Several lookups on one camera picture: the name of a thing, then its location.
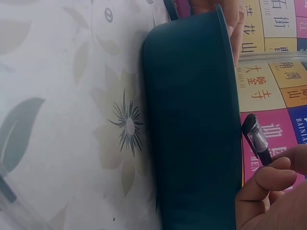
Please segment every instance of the finger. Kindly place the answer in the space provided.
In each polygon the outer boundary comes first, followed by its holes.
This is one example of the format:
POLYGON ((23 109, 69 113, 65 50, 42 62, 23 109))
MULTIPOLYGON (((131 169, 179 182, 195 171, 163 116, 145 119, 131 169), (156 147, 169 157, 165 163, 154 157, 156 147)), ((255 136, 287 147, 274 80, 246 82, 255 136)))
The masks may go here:
POLYGON ((240 0, 223 1, 223 13, 227 24, 229 36, 231 36, 236 25, 239 22, 239 6, 240 0))
POLYGON ((307 175, 307 145, 297 145, 294 148, 274 156, 273 160, 275 161, 281 157, 288 157, 290 159, 290 169, 299 174, 307 175))
POLYGON ((242 187, 236 196, 236 224, 238 228, 265 212, 262 200, 266 198, 269 191, 282 191, 294 184, 296 173, 288 170, 289 166, 287 158, 273 162, 270 167, 263 167, 257 171, 242 187))
POLYGON ((230 37, 231 47, 234 55, 235 67, 238 64, 240 57, 241 44, 243 40, 243 31, 245 26, 245 17, 246 17, 246 11, 243 9, 243 6, 240 6, 239 21, 230 37))
POLYGON ((270 201, 270 205, 274 204, 274 202, 280 198, 281 196, 284 195, 284 192, 282 191, 272 191, 269 194, 269 201, 270 201))
POLYGON ((203 0, 190 0, 191 6, 194 10, 195 14, 207 13, 210 11, 214 11, 212 5, 209 4, 208 1, 203 0))

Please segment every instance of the fingernail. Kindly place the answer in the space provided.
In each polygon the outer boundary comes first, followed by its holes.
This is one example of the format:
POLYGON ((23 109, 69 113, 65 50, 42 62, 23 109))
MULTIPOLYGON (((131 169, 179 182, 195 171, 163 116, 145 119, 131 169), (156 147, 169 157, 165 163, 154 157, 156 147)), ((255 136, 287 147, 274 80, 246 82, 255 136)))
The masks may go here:
POLYGON ((232 32, 234 31, 234 28, 230 25, 227 25, 228 35, 231 36, 232 32))

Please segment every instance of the yellow map square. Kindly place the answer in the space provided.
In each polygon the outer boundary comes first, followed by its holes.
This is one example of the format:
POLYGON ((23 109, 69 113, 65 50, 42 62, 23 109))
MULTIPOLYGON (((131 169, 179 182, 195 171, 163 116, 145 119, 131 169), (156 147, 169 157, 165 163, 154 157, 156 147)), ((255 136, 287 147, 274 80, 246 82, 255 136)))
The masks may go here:
POLYGON ((296 38, 265 38, 264 43, 266 52, 287 52, 297 50, 296 38))
POLYGON ((240 112, 285 108, 282 94, 268 64, 237 68, 240 112))
POLYGON ((272 63, 270 67, 281 89, 307 85, 307 71, 300 62, 272 63))
POLYGON ((241 52, 243 54, 264 52, 264 36, 259 1, 246 0, 245 6, 247 16, 241 52))

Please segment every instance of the white flower pattern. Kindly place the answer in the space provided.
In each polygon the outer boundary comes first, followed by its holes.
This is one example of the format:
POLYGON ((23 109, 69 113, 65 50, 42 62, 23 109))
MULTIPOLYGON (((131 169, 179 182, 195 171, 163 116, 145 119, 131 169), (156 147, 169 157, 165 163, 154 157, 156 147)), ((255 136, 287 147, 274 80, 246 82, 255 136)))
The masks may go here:
POLYGON ((100 163, 103 169, 121 167, 121 183, 126 196, 135 170, 145 176, 149 160, 142 121, 142 105, 137 96, 136 74, 122 71, 120 79, 109 66, 105 67, 107 90, 94 88, 91 96, 107 123, 94 132, 100 142, 100 163))

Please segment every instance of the black pen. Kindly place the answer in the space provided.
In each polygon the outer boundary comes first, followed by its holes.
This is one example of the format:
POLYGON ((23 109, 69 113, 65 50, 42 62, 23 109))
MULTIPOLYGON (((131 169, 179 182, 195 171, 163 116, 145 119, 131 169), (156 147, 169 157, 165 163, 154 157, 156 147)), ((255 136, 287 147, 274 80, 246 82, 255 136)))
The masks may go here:
POLYGON ((271 164, 272 158, 268 148, 268 142, 263 134, 256 115, 249 114, 245 118, 241 131, 257 159, 260 158, 262 165, 265 166, 271 164))

